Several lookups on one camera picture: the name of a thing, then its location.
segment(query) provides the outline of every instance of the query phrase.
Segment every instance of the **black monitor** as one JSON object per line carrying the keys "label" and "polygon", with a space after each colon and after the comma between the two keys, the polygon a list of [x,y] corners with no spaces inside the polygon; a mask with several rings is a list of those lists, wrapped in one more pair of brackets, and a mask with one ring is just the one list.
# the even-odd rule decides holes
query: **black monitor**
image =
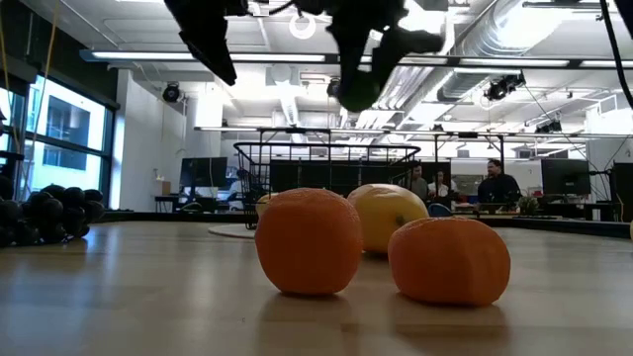
{"label": "black monitor", "polygon": [[587,195],[591,194],[589,163],[579,159],[543,159],[543,194]]}
{"label": "black monitor", "polygon": [[183,158],[180,185],[184,187],[223,187],[226,185],[226,157]]}

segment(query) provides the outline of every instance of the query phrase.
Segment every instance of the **table surface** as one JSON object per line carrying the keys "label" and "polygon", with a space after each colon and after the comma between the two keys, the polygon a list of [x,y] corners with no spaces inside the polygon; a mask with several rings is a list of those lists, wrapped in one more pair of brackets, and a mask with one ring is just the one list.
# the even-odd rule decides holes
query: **table surface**
{"label": "table surface", "polygon": [[102,224],[84,242],[0,250],[0,354],[633,354],[628,240],[501,228],[510,284],[472,310],[402,297],[371,258],[336,297],[285,297],[252,241],[208,227]]}

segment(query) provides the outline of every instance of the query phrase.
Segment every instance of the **ceiling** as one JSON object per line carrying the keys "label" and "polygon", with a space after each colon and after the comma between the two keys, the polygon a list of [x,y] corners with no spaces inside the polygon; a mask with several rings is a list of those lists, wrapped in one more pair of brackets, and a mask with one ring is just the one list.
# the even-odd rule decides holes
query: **ceiling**
{"label": "ceiling", "polygon": [[[46,19],[52,18],[55,1],[22,1]],[[470,8],[451,11],[455,32],[459,34],[490,1],[473,0]],[[63,0],[62,2],[64,5],[60,6],[58,26],[90,48],[186,50],[178,36],[177,24],[161,2],[117,0]],[[271,0],[270,5],[263,6],[263,9],[274,8],[284,2]],[[290,9],[274,17],[260,18],[261,21],[253,18],[231,18],[227,34],[230,51],[337,52],[336,43],[325,31],[329,22],[328,17],[316,17],[315,34],[308,40],[299,40],[289,31],[289,23],[295,14],[296,12]],[[612,58],[604,23],[597,21],[596,15],[596,12],[566,12],[561,25],[526,55]],[[622,54],[625,58],[631,58],[633,57],[633,41],[617,14],[612,16],[615,18],[614,27]],[[377,44],[378,42],[369,40],[367,53],[371,53],[371,48]],[[264,64],[236,65],[237,83],[233,87],[226,87],[233,106],[238,108],[238,110],[226,110],[225,115],[232,123],[239,124],[240,120],[246,123],[248,118],[270,118],[273,112],[281,111],[278,96],[265,86],[267,66]],[[340,113],[338,103],[325,94],[329,78],[338,75],[338,67],[312,64],[297,65],[297,67],[302,76],[311,74],[306,76],[310,79],[305,80],[304,85],[308,85],[305,85],[306,88],[296,99],[298,110],[338,115]],[[210,80],[211,77],[209,71],[198,63],[156,62],[146,63],[142,68],[144,73],[132,67],[137,71],[136,80],[151,81],[158,86],[164,86],[164,82],[171,80],[189,81],[191,83],[184,87],[191,95],[195,95],[195,92],[199,90],[199,84]],[[627,75],[633,77],[631,72],[633,71],[628,71]],[[566,122],[566,125],[564,124],[566,131],[577,131],[584,125],[584,109],[608,97],[609,95],[606,94],[609,90],[619,89],[615,71],[525,70],[525,76],[532,95],[539,101],[542,108],[534,102],[532,95],[525,89],[491,106],[491,103],[482,98],[482,93],[488,85],[485,82],[463,98],[460,103],[463,105],[450,106],[446,108],[448,110],[441,111],[442,114],[439,116],[433,117],[424,110],[412,110],[407,112],[408,121],[401,123],[402,113],[394,111],[394,117],[381,121],[381,124],[395,121],[394,125],[406,124],[420,130],[430,127],[437,120],[458,131],[518,130],[523,123],[538,119],[545,110],[552,111],[554,113],[552,115],[559,115]]]}

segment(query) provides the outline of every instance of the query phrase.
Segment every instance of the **black metal basket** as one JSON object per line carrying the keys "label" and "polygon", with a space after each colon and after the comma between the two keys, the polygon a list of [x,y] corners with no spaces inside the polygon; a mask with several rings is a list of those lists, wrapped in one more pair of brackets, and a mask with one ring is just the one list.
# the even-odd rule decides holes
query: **black metal basket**
{"label": "black metal basket", "polygon": [[[330,130],[261,129],[258,142],[238,142],[246,227],[257,227],[256,207],[264,195],[295,188],[323,188],[346,197],[364,184],[406,180],[419,147],[331,142]],[[316,134],[321,143],[270,142],[277,133]],[[264,139],[266,133],[271,137]]]}

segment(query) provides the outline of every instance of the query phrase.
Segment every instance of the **white ceiling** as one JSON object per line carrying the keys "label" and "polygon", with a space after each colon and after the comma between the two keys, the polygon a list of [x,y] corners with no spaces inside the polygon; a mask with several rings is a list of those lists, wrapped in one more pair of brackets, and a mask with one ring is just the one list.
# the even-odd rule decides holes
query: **white ceiling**
{"label": "white ceiling", "polygon": [[[36,12],[47,19],[52,18],[52,0],[22,0]],[[482,3],[490,0],[476,0]],[[95,49],[133,50],[186,50],[178,37],[178,26],[171,18],[162,3],[118,2],[116,0],[64,0],[68,5],[61,6],[59,27],[87,45]],[[271,0],[271,7],[285,1]],[[231,51],[277,51],[277,52],[337,52],[332,37],[325,31],[327,18],[316,20],[315,35],[309,40],[296,39],[289,31],[289,21],[293,11],[279,16],[263,19],[263,29],[252,18],[235,18],[229,20],[227,42]],[[458,29],[471,21],[475,13],[468,11],[456,16]],[[603,22],[594,19],[595,14],[575,14],[569,16],[562,25],[545,41],[538,44],[527,55],[555,57],[611,57],[611,48]],[[97,28],[92,29],[86,22]],[[633,56],[633,41],[626,32],[621,21],[615,21],[615,31],[624,57]],[[268,38],[267,46],[263,34]],[[376,45],[369,41],[368,49]],[[237,84],[228,89],[236,104],[242,108],[241,115],[246,117],[270,116],[272,111],[280,110],[279,101],[274,95],[268,95],[264,86],[266,65],[237,65]],[[338,67],[334,65],[299,65],[301,72],[323,74],[325,77],[337,75]],[[166,73],[193,72],[208,75],[202,64],[192,63],[154,63],[145,66],[146,75],[152,80],[160,80]],[[578,103],[579,98],[601,89],[618,89],[619,85],[614,72],[599,71],[566,71],[566,70],[526,70],[528,86],[539,99],[545,110],[560,108],[568,104]],[[579,90],[573,99],[568,99],[568,88]],[[297,104],[300,111],[339,112],[339,106],[324,95],[324,85],[313,84],[307,92],[300,96]],[[522,123],[537,118],[541,109],[533,103],[526,92],[517,92],[499,105],[485,110],[482,105],[481,90],[473,94],[472,106],[457,106],[449,112],[455,123],[470,121],[481,123],[479,126],[469,124],[468,127],[480,128],[486,122],[499,125],[504,123]],[[565,120],[577,123],[584,116],[583,111],[566,113]]]}

